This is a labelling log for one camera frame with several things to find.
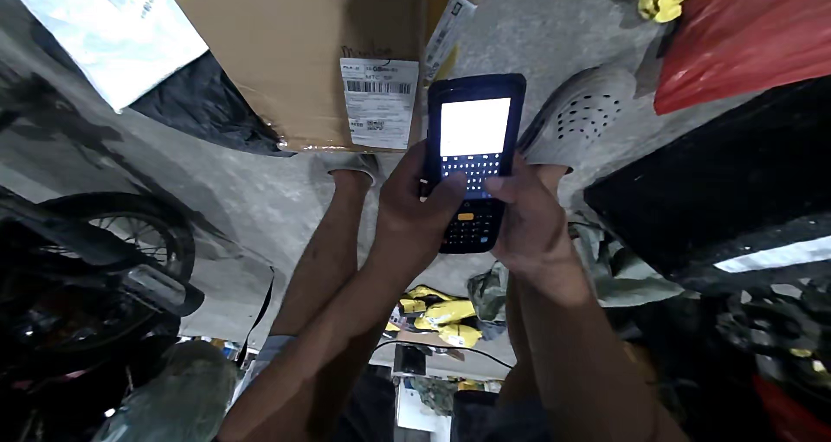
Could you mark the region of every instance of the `qr code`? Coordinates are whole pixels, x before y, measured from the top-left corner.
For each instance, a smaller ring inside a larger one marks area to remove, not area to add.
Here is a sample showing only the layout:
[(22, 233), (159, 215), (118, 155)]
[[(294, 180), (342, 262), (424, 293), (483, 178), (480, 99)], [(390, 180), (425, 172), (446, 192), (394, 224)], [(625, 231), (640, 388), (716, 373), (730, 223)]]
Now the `qr code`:
[(384, 121), (367, 121), (367, 130), (384, 130)]

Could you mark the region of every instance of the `white shoe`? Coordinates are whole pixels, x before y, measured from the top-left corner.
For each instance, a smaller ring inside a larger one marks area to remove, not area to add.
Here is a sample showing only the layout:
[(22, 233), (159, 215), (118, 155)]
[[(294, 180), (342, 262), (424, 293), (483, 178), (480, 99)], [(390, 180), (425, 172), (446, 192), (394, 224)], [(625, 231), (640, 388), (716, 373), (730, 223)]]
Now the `white shoe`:
[(577, 168), (586, 150), (631, 107), (635, 86), (635, 77), (617, 67), (577, 73), (548, 98), (517, 148), (528, 164)]
[(372, 178), (372, 185), (378, 181), (380, 177), (380, 170), (378, 166), (378, 159), (375, 155), (367, 153), (318, 153), (317, 157), (323, 163), (323, 168), (326, 172), (346, 170), (346, 171), (361, 171), (369, 174)]

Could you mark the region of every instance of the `cardboard box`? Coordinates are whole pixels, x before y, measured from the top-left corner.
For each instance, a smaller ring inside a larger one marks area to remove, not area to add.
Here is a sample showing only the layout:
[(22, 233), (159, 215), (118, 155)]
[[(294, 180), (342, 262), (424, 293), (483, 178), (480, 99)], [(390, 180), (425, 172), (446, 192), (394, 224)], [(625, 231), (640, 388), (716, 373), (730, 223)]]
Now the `cardboard box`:
[[(421, 61), (424, 48), (426, 0), (176, 2), (289, 150), (376, 150), (351, 141), (340, 58)], [(420, 82), (409, 144), (421, 137)]]

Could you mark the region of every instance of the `white package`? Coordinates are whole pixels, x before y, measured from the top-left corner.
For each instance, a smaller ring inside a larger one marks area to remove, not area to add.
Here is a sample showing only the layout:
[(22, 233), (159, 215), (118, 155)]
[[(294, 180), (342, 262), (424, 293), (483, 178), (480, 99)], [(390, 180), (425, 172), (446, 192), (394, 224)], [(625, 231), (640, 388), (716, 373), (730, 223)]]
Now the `white package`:
[(21, 0), (120, 113), (208, 50), (174, 0)]

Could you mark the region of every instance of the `cable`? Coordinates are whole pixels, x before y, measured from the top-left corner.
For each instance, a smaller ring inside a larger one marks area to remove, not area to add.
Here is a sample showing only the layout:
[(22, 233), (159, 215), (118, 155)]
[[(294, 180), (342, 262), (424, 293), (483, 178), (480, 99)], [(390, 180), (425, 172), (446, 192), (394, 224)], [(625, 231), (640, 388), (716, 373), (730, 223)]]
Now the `cable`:
[(490, 359), (504, 365), (508, 369), (514, 369), (513, 365), (508, 365), (504, 361), (500, 361), (500, 360), (494, 358), (492, 355), (489, 355), (486, 352), (480, 352), (479, 350), (474, 350), (473, 348), (464, 348), (462, 346), (438, 346), (438, 345), (426, 345), (424, 343), (419, 343), (418, 341), (390, 340), (390, 341), (384, 341), (383, 343), (379, 344), (378, 346), (375, 347), (374, 350), (372, 350), (372, 352), (375, 353), (375, 352), (378, 351), (378, 348), (381, 348), (382, 346), (386, 346), (386, 345), (391, 345), (392, 343), (403, 343), (405, 345), (429, 346), (431, 348), (440, 348), (442, 350), (464, 350), (466, 352), (474, 352), (474, 353), (477, 353), (477, 354), (480, 354), (480, 355), (483, 355), (483, 356), (487, 356)]

